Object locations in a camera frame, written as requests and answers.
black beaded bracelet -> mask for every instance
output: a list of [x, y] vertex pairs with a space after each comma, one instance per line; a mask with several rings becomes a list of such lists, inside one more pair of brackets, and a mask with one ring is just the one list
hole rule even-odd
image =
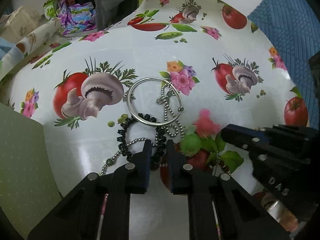
[[[157, 119], [155, 117], [150, 117], [149, 114], [146, 114], [143, 116], [142, 113], [138, 114], [139, 117], [143, 118], [146, 121], [150, 122], [157, 122]], [[131, 162], [132, 159], [132, 152], [128, 150], [127, 143], [125, 141], [125, 135], [130, 127], [130, 125], [137, 122], [137, 120], [131, 116], [131, 118], [126, 118], [125, 122], [123, 122], [120, 126], [123, 128], [123, 130], [118, 130], [118, 134], [120, 134], [120, 137], [117, 137], [117, 141], [120, 142], [119, 144], [119, 150], [121, 151], [121, 154], [123, 156], [127, 156], [127, 161]], [[164, 155], [164, 149], [166, 147], [165, 142], [167, 138], [164, 136], [164, 128], [163, 127], [157, 127], [156, 128], [156, 144], [157, 144], [157, 150], [153, 156], [151, 156], [151, 170], [156, 170], [160, 167], [160, 158]]]

blue quilted blanket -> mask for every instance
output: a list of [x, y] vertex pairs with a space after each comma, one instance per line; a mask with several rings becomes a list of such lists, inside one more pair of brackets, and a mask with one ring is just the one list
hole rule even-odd
[[287, 66], [318, 128], [318, 101], [308, 60], [320, 50], [320, 23], [306, 0], [263, 0], [248, 16], [269, 38]]

blue textured fabric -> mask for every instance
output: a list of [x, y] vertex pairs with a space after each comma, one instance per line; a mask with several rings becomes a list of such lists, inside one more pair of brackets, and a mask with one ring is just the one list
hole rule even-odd
[[318, 128], [318, 100], [308, 60], [320, 50], [320, 23], [306, 0], [263, 0], [248, 16], [269, 38], [299, 88]]

silver bangle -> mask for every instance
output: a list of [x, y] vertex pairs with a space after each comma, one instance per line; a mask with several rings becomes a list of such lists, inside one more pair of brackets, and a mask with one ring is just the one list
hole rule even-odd
[[[139, 84], [141, 84], [141, 83], [143, 83], [143, 82], [146, 82], [146, 81], [151, 81], [151, 80], [160, 81], [160, 82], [165, 82], [168, 86], [170, 86], [170, 88], [174, 91], [175, 95], [176, 95], [177, 98], [178, 98], [179, 105], [180, 105], [180, 106], [178, 107], [178, 114], [177, 114], [172, 120], [170, 120], [170, 121], [161, 122], [161, 123], [154, 123], [154, 122], [146, 121], [146, 120], [142, 119], [140, 116], [138, 116], [138, 115], [136, 114], [135, 110], [134, 110], [133, 107], [132, 107], [132, 104], [131, 104], [129, 98], [130, 98], [131, 94], [133, 93], [133, 90], [134, 90]], [[128, 106], [128, 109], [129, 109], [130, 113], [133, 115], [133, 117], [134, 117], [137, 121], [139, 121], [139, 122], [141, 122], [141, 123], [143, 123], [143, 124], [149, 125], [149, 126], [156, 126], [156, 127], [157, 127], [157, 126], [158, 126], [158, 127], [160, 127], [160, 126], [167, 126], [167, 125], [171, 124], [172, 122], [176, 121], [176, 120], [180, 117], [180, 114], [181, 114], [181, 112], [183, 111], [182, 101], [181, 101], [181, 98], [180, 98], [180, 95], [179, 95], [179, 91], [174, 87], [174, 85], [173, 85], [171, 82], [169, 82], [169, 81], [167, 81], [167, 80], [165, 80], [165, 79], [156, 78], [156, 77], [143, 78], [143, 79], [140, 79], [140, 80], [138, 80], [137, 82], [135, 82], [135, 83], [130, 87], [130, 89], [128, 90], [128, 93], [127, 93], [127, 106]]]

orange flower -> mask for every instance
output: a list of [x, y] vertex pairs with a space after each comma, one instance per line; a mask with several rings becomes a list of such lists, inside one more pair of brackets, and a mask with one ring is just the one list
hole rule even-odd
[[269, 49], [271, 57], [278, 55], [278, 51], [275, 49], [275, 47], [271, 47]]
[[26, 94], [25, 102], [29, 101], [33, 97], [33, 89], [29, 90]]
[[177, 61], [167, 61], [167, 71], [179, 72], [180, 70], [182, 70], [182, 67], [178, 64]]

